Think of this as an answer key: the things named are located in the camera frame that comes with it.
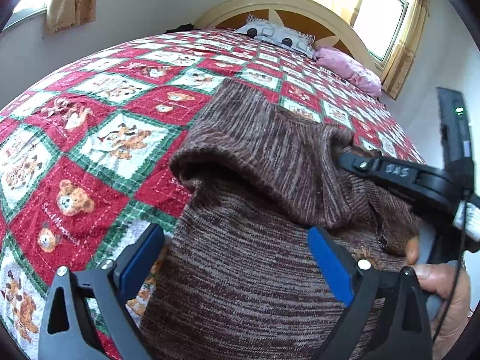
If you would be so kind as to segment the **person's right hand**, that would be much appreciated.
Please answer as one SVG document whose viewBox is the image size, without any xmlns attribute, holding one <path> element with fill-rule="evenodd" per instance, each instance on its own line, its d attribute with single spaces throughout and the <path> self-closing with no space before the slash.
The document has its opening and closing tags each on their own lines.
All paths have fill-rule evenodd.
<svg viewBox="0 0 480 360">
<path fill-rule="evenodd" d="M 456 276 L 456 268 L 447 264 L 419 264 L 418 237 L 411 238 L 405 248 L 404 264 L 411 266 L 418 278 L 420 287 L 442 298 L 442 309 L 451 295 Z M 453 347 L 469 322 L 471 283 L 470 276 L 460 269 L 454 296 L 448 313 L 433 344 L 433 359 L 442 359 Z"/>
</svg>

